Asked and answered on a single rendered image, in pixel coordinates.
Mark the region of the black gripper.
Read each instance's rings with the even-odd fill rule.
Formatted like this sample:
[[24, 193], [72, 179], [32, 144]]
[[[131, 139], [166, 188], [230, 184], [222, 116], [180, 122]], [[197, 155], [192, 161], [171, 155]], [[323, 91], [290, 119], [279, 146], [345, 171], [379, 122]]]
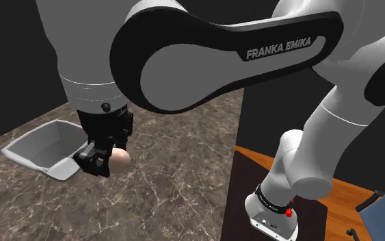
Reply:
[[90, 114], [77, 110], [88, 143], [73, 155], [73, 160], [83, 172], [101, 177], [110, 177], [109, 157], [116, 148], [126, 151], [128, 137], [133, 132], [133, 113], [127, 106], [114, 112]]

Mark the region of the beige egg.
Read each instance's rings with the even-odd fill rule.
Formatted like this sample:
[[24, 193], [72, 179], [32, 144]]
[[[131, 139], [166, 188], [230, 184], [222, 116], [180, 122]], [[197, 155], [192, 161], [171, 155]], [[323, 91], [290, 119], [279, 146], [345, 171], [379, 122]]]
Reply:
[[131, 156], [124, 150], [113, 148], [108, 160], [110, 174], [121, 173], [131, 162]]

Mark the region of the grey square bowl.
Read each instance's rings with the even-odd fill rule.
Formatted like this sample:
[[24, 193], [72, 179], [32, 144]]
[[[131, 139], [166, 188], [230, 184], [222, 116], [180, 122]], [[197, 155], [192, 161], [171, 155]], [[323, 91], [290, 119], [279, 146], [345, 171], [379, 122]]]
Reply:
[[79, 171], [72, 157], [87, 143], [80, 125], [55, 119], [13, 140], [1, 153], [29, 170], [66, 181]]

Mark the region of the dark robot stand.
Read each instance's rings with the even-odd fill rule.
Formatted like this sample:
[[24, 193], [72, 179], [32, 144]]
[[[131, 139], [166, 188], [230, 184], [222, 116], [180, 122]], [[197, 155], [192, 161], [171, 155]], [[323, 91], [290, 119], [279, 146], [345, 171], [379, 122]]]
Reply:
[[[245, 198], [268, 172], [244, 154], [234, 152], [220, 241], [275, 241], [251, 226], [244, 205]], [[328, 208], [299, 196], [294, 198], [293, 208], [298, 221], [296, 241], [325, 241]]]

